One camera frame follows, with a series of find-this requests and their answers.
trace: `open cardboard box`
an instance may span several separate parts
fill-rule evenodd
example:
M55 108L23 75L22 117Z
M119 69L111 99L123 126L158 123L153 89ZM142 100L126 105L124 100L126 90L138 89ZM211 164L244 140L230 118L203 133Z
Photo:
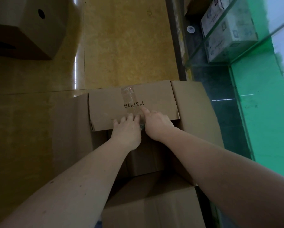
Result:
M103 144L113 119L160 111L178 128L223 147L220 128L200 82L160 81L92 89L57 104L53 152L56 174ZM204 227L194 182L163 144L142 131L126 157L102 213L103 227Z

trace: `person's right hand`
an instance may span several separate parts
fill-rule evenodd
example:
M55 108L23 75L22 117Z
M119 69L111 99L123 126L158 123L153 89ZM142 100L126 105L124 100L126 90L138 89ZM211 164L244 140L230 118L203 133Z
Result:
M156 141L161 141L164 132L174 127L167 115L157 111L149 111L147 108L141 108L145 117L145 132Z

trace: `hand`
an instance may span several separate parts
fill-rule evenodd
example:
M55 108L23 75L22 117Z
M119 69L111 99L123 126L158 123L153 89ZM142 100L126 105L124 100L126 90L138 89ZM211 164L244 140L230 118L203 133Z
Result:
M145 132L153 140L161 141L164 132L174 127L167 115L157 111L150 112L145 107L141 110L145 116Z
M114 120L111 139L128 151L136 149L141 143L140 115L133 120L133 114L129 114L127 120L125 117L121 119L120 124Z

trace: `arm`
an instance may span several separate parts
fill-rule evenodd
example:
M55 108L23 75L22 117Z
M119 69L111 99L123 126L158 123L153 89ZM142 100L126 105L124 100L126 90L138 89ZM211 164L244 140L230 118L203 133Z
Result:
M141 142L140 117L114 121L111 139L47 183L0 227L94 227L127 154Z
M175 128L143 108L146 133L164 143L208 198L240 227L284 227L284 177Z

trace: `person's left hand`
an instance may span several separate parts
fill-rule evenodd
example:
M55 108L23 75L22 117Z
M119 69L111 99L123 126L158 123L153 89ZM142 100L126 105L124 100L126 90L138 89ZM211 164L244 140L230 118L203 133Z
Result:
M123 117L120 123L114 120L111 139L128 151L136 149L141 143L140 115L133 119L133 114L129 114L127 120Z

